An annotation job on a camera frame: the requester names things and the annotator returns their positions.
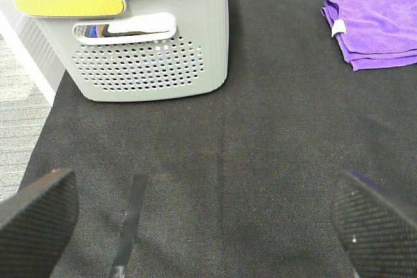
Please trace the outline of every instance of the storage basket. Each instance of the storage basket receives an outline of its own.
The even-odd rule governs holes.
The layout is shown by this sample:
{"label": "storage basket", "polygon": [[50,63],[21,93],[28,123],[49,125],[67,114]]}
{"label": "storage basket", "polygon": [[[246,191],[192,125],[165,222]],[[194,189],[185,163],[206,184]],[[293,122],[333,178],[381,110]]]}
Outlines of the storage basket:
{"label": "storage basket", "polygon": [[[227,0],[14,3],[24,14],[36,17],[88,99],[131,102],[178,98],[210,92],[226,79]],[[121,32],[120,36],[90,38],[93,25],[124,31],[115,31]]]}

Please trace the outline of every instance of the black fabric surface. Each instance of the black fabric surface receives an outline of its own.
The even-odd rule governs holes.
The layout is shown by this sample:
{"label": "black fabric surface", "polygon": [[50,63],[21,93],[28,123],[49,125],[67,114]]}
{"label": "black fabric surface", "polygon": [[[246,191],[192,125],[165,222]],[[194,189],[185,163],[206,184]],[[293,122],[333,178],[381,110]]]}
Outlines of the black fabric surface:
{"label": "black fabric surface", "polygon": [[65,75],[22,185],[78,175],[54,277],[106,277],[149,175],[127,277],[353,277],[330,222],[353,168],[417,203],[417,66],[352,72],[324,0],[229,0],[229,77],[162,102],[89,101]]}

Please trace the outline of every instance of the purple microfiber cloth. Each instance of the purple microfiber cloth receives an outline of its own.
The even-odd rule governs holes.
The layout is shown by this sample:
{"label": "purple microfiber cloth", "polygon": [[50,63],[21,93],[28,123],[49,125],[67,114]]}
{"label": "purple microfiber cloth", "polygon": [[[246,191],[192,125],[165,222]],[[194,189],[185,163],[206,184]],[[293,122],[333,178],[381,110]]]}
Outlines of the purple microfiber cloth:
{"label": "purple microfiber cloth", "polygon": [[336,39],[354,71],[417,63],[417,0],[326,0],[321,12],[344,21]]}

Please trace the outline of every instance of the white towel tag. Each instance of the white towel tag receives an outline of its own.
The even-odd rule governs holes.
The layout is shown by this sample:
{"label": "white towel tag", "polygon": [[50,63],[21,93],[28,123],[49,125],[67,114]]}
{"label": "white towel tag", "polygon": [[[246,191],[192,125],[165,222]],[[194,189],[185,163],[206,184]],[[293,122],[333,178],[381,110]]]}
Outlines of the white towel tag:
{"label": "white towel tag", "polygon": [[332,38],[337,33],[344,33],[346,34],[346,25],[345,22],[342,19],[338,19],[333,23],[332,27]]}

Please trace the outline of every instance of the floor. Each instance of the floor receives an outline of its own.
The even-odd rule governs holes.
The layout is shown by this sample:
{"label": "floor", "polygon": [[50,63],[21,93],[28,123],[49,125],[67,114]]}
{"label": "floor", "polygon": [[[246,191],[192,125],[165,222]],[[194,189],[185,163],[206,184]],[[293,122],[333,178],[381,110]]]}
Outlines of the floor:
{"label": "floor", "polygon": [[17,191],[49,111],[0,36],[0,201]]}

